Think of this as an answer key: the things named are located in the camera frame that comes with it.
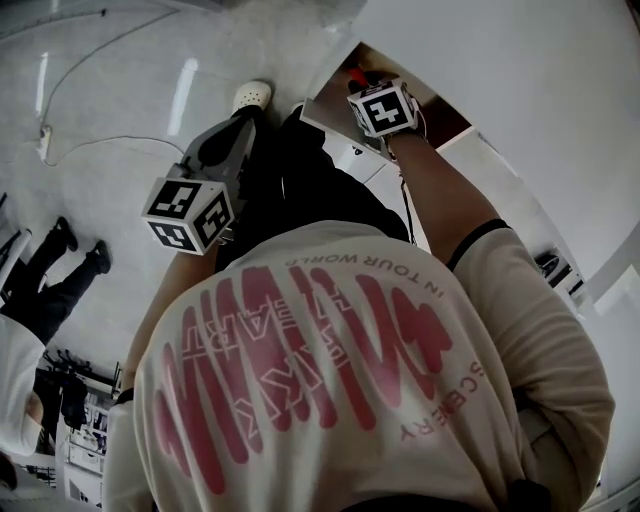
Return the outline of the white desk drawer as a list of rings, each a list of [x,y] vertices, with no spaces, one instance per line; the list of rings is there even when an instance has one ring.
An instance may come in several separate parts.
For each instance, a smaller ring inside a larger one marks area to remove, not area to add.
[[[326,145],[326,151],[332,157],[336,168],[363,184],[367,184],[384,170],[398,173],[398,167],[391,161],[351,144],[329,141]]]
[[[442,151],[474,131],[469,121],[421,79],[394,60],[353,38],[343,40],[342,46],[335,49],[323,62],[311,89],[312,96],[305,101],[301,113],[303,121],[364,152],[389,158],[383,146],[372,146],[366,142],[348,104],[352,64],[363,72],[378,72],[386,77],[399,77],[405,81],[409,92],[420,103],[428,140],[436,150]]]

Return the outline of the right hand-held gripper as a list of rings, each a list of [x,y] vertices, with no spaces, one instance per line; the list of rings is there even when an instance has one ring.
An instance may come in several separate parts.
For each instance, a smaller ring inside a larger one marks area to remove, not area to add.
[[[359,127],[371,138],[381,138],[418,127],[419,104],[396,77],[347,97]]]

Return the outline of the white desk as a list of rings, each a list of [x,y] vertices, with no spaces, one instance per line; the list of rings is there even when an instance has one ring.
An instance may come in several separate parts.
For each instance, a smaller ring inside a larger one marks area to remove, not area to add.
[[[367,0],[352,29],[506,160],[599,308],[640,294],[640,28],[626,0]]]

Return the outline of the closed white desk drawer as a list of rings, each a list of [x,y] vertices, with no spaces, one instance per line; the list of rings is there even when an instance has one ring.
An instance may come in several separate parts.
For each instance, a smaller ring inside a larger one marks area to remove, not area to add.
[[[363,184],[367,184],[384,170],[398,173],[398,167],[391,161],[351,144],[329,141],[326,145],[326,151],[332,157],[336,168]]]

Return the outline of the person's left forearm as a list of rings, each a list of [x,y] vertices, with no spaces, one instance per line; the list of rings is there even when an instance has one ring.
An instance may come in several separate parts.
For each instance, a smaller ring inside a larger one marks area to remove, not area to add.
[[[167,308],[185,291],[214,274],[218,249],[219,244],[215,243],[205,255],[178,253],[171,261],[129,348],[123,365],[122,392],[134,387],[139,363]]]

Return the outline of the person's white printed shirt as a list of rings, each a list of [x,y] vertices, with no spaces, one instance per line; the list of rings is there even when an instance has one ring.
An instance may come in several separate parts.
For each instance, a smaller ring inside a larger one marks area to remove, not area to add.
[[[404,496],[556,512],[591,495],[615,403],[503,222],[446,266],[355,223],[269,239],[161,315],[110,412],[107,512],[321,512]]]

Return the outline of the person's black trousers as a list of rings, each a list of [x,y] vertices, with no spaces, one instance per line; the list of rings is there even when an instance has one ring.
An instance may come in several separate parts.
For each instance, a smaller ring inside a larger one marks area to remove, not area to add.
[[[257,106],[233,113],[254,120],[256,138],[240,179],[245,206],[233,242],[218,250],[218,272],[260,243],[315,222],[360,223],[391,238],[410,240],[399,214],[335,167],[323,149],[325,133],[301,121],[300,112],[296,108],[278,128],[269,124]]]

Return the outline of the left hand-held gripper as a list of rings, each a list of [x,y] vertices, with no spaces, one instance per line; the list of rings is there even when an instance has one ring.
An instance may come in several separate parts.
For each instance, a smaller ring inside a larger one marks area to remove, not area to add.
[[[215,243],[233,240],[255,136],[252,121],[224,121],[196,137],[155,181],[142,219],[162,246],[202,256]]]

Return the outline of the person's right forearm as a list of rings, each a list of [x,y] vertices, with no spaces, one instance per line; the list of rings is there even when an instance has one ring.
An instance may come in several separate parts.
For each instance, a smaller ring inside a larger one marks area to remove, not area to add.
[[[487,198],[424,138],[395,134],[389,141],[434,257],[448,264],[474,231],[501,226]]]

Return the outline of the person's white shoe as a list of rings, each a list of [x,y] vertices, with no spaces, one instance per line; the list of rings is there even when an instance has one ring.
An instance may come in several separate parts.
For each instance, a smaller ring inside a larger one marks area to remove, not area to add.
[[[260,80],[249,81],[241,85],[234,96],[232,112],[235,113],[245,107],[258,107],[265,111],[272,98],[271,86]]]

